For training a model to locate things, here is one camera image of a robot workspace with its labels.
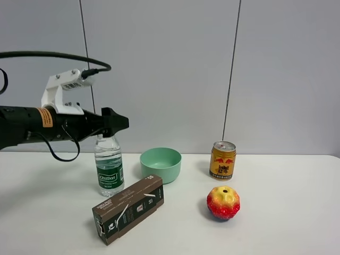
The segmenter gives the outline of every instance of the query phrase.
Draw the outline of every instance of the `gold can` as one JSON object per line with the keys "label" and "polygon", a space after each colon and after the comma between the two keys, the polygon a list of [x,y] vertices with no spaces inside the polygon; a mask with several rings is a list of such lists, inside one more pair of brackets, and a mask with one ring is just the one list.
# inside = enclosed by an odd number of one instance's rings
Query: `gold can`
{"label": "gold can", "polygon": [[211,150],[210,171],[212,178],[227,181],[233,177],[236,146],[231,142],[215,142]]}

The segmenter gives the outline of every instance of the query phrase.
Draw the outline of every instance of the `fake apple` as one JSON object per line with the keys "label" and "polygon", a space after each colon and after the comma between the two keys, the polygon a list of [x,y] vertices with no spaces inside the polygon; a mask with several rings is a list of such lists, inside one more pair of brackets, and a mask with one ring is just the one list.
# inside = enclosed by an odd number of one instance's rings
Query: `fake apple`
{"label": "fake apple", "polygon": [[228,220],[240,210],[240,197],[229,186],[215,187],[208,194],[207,206],[215,217]]}

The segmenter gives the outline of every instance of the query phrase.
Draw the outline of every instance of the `mint green bowl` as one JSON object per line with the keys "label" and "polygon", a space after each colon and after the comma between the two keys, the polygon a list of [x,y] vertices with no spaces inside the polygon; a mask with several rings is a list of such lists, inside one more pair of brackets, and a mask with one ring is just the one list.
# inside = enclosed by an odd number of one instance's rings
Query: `mint green bowl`
{"label": "mint green bowl", "polygon": [[143,177],[156,174],[163,183],[173,182],[181,170],[181,154],[170,148],[153,148],[140,155]]}

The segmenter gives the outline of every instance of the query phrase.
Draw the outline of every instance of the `white mounting bracket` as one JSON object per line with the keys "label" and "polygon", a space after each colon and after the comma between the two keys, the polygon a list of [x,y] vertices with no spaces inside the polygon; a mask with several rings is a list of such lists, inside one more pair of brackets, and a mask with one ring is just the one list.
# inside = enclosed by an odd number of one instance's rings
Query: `white mounting bracket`
{"label": "white mounting bracket", "polygon": [[76,103],[63,103],[63,90],[73,90],[92,86],[92,76],[85,80],[78,69],[50,76],[41,98],[41,106],[52,106],[58,114],[83,115],[84,111]]}

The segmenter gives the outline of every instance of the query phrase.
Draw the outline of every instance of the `cardboard box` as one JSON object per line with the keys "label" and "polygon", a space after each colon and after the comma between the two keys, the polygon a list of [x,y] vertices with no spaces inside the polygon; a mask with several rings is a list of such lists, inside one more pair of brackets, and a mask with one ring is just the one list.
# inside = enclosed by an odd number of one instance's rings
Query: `cardboard box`
{"label": "cardboard box", "polygon": [[150,175],[92,208],[99,237],[106,245],[123,236],[164,203],[163,181]]}

